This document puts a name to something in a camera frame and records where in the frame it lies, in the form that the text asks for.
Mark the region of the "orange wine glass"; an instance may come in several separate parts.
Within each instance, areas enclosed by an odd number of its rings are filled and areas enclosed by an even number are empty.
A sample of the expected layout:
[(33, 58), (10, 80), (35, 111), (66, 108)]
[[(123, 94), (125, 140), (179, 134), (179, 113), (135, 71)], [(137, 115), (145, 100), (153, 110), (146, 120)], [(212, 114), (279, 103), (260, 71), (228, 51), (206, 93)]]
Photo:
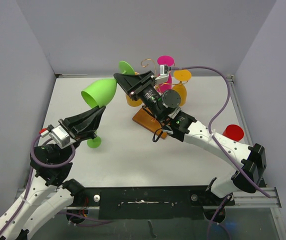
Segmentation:
[(174, 71), (173, 76), (178, 83), (175, 84), (172, 89), (180, 95), (181, 102), (179, 106), (181, 107), (186, 103), (187, 100), (187, 89), (185, 84), (192, 78), (192, 73), (187, 69), (176, 70)]
[(127, 94), (125, 95), (126, 102), (130, 107), (139, 107), (143, 104), (143, 102), (139, 100), (132, 100)]

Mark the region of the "pink wine glass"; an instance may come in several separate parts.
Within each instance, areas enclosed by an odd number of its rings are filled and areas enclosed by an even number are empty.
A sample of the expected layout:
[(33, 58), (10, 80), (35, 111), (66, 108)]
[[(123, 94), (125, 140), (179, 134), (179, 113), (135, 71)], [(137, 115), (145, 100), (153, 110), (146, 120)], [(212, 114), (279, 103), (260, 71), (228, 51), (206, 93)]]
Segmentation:
[(175, 65), (175, 60), (172, 56), (169, 55), (162, 55), (157, 59), (157, 63), (160, 65), (160, 75), (162, 77), (167, 77), (166, 82), (161, 82), (157, 87), (157, 90), (160, 93), (163, 93), (167, 90), (172, 89), (172, 76), (170, 75), (169, 67)]

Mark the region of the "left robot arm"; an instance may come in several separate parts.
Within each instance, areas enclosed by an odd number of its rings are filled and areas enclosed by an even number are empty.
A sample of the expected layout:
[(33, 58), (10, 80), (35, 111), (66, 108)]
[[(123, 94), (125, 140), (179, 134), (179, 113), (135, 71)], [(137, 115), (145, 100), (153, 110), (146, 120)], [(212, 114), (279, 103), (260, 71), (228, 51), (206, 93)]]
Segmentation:
[(105, 106), (43, 128), (30, 147), (30, 171), (22, 194), (0, 217), (0, 240), (30, 240), (63, 208), (83, 203), (85, 187), (67, 179), (81, 142), (97, 138)]

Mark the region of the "red wine glass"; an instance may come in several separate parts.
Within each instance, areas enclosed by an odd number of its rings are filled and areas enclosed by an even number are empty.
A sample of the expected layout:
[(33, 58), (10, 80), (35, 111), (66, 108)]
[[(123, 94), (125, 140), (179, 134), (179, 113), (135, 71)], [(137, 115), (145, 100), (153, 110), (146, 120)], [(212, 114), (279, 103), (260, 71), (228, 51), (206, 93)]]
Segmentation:
[(239, 142), (244, 138), (245, 133), (244, 130), (239, 125), (230, 124), (225, 128), (222, 135), (235, 142)]

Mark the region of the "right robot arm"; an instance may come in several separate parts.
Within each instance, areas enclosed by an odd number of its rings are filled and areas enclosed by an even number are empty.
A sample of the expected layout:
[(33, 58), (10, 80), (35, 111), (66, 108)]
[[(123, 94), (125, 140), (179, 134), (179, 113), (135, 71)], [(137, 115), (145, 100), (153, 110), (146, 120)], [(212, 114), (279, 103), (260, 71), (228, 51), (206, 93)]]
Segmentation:
[(141, 100), (160, 124), (160, 129), (181, 142), (200, 147), (230, 164), (234, 171), (226, 177), (215, 177), (205, 192), (213, 205), (238, 190), (253, 194), (269, 194), (259, 187), (266, 169), (265, 148), (256, 143), (248, 145), (230, 139), (205, 126), (181, 107), (181, 97), (173, 89), (160, 93), (155, 85), (160, 77), (152, 71), (139, 75), (115, 73), (114, 78), (132, 100)]

